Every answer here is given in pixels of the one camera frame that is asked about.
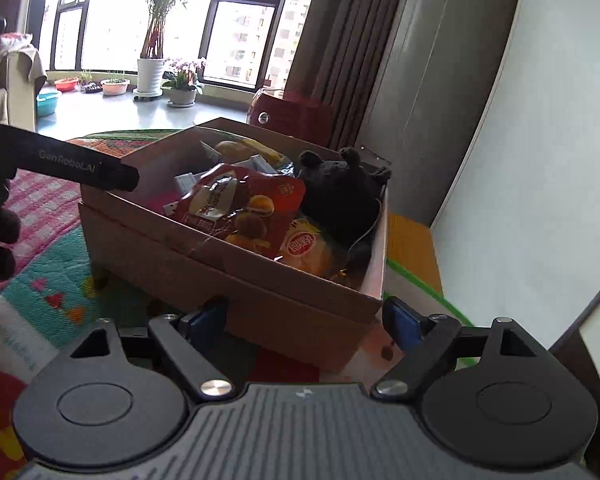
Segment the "cardboard box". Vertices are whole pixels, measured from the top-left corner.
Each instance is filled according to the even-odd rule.
[[[352,290],[233,246],[152,212],[147,203],[173,177],[205,169],[200,140],[213,130],[256,139],[291,160],[313,150],[302,140],[227,119],[161,139],[122,158],[138,168],[133,193],[82,186],[80,217],[91,261],[185,312],[222,294],[231,302],[228,331],[325,370],[339,370],[355,353],[381,305],[386,256],[386,196],[371,261],[360,291]]]

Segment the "colorful rug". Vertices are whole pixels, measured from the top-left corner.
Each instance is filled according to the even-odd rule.
[[[114,156],[139,149],[173,130],[109,132],[72,143]],[[80,227],[77,184],[19,171],[8,208],[22,219],[22,235],[13,247],[17,274],[0,283],[0,480],[11,480],[24,455],[11,427],[11,407],[27,383],[83,327],[98,317],[118,326],[139,326],[173,309],[111,276],[93,286],[89,257]],[[389,336],[377,323],[349,365],[338,374],[266,351],[223,335],[209,359],[238,387],[245,381],[361,381],[372,384],[394,365],[382,356]]]

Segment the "white flower pot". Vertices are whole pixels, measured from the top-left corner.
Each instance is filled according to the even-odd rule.
[[[169,97],[168,106],[173,108],[189,108],[196,102],[195,90],[177,90],[175,88],[163,88],[165,94]]]
[[[138,92],[142,94],[158,94],[162,92],[162,74],[164,59],[138,59]]]
[[[125,79],[123,83],[112,83],[111,79],[101,81],[102,93],[104,95],[122,95],[126,93],[126,88],[129,86],[129,79]]]

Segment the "white logo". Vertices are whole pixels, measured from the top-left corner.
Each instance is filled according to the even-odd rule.
[[[63,164],[65,166],[71,166],[72,168],[76,168],[77,170],[83,171],[91,171],[91,173],[96,172],[96,168],[93,164],[85,164],[84,162],[76,162],[72,158],[64,158],[62,155],[53,155],[51,153],[47,153],[45,150],[40,150],[38,152],[38,156],[43,158],[44,160],[50,160],[51,162],[57,162],[58,164]]]
[[[301,399],[306,399],[307,397],[310,397],[313,394],[314,393],[309,388],[305,388],[304,390],[300,390],[299,392],[296,392],[296,395],[298,397],[300,397]]]

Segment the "stuffed animal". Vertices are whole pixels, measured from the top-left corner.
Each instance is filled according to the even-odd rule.
[[[343,148],[339,153],[342,160],[322,160],[314,152],[302,152],[294,173],[306,186],[300,211],[349,251],[347,269],[351,270],[366,267],[371,256],[368,234],[378,219],[382,186],[391,170],[369,173],[355,149]]]

